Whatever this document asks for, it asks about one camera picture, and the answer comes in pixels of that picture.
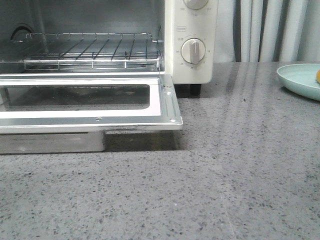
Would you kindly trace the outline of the oven door with glass window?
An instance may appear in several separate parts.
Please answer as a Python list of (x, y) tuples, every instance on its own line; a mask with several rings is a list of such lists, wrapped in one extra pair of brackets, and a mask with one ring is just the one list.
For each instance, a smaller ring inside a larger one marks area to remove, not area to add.
[(169, 75), (22, 73), (0, 77), (2, 134), (179, 130)]

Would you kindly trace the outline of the golden croissant bread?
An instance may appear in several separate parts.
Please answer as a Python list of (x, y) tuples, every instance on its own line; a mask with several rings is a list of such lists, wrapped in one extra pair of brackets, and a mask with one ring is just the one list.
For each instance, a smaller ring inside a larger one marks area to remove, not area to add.
[(320, 84), (320, 70), (318, 70), (316, 73), (316, 81), (317, 81), (317, 83)]

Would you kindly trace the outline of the black oven foot right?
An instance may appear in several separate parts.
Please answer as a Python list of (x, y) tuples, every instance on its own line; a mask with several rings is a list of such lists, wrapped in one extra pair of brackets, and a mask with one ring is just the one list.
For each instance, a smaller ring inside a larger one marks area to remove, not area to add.
[(201, 84), (191, 84), (190, 85), (190, 94), (192, 96), (199, 96), (201, 94)]

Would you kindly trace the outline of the white toaster oven body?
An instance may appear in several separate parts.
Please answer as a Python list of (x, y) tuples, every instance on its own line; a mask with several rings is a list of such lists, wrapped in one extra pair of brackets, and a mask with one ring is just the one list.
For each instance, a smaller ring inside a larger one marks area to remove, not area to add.
[[(3, 74), (104, 73), (168, 75), (175, 84), (205, 84), (212, 79), (218, 2), (198, 10), (183, 0), (3, 0), (0, 3), (0, 42), (25, 34), (150, 33), (164, 41), (164, 69), (124, 72), (2, 72)], [(181, 55), (185, 41), (199, 39), (205, 55), (198, 64)]]

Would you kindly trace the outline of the lower timer knob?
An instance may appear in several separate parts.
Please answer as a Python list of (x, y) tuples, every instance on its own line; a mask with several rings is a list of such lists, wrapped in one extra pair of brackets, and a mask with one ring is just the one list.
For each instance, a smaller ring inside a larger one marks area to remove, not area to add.
[(205, 44), (198, 38), (190, 38), (181, 47), (181, 56), (189, 64), (197, 65), (205, 56)]

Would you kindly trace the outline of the upper temperature knob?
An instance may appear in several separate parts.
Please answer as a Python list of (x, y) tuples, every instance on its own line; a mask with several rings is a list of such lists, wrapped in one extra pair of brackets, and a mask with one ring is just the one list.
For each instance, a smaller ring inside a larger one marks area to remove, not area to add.
[(183, 0), (184, 4), (191, 10), (199, 10), (205, 7), (208, 0)]

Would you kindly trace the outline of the grey white curtain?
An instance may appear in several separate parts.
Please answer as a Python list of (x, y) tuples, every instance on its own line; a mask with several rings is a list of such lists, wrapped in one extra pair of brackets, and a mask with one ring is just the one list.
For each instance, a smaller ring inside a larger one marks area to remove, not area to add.
[(221, 0), (215, 62), (318, 62), (318, 0)]

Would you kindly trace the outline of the light green plate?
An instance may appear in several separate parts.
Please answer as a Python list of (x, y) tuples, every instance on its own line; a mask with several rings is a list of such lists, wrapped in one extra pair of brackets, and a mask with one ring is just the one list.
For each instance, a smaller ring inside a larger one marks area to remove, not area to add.
[(300, 96), (319, 101), (320, 83), (317, 81), (319, 63), (289, 64), (277, 69), (280, 83)]

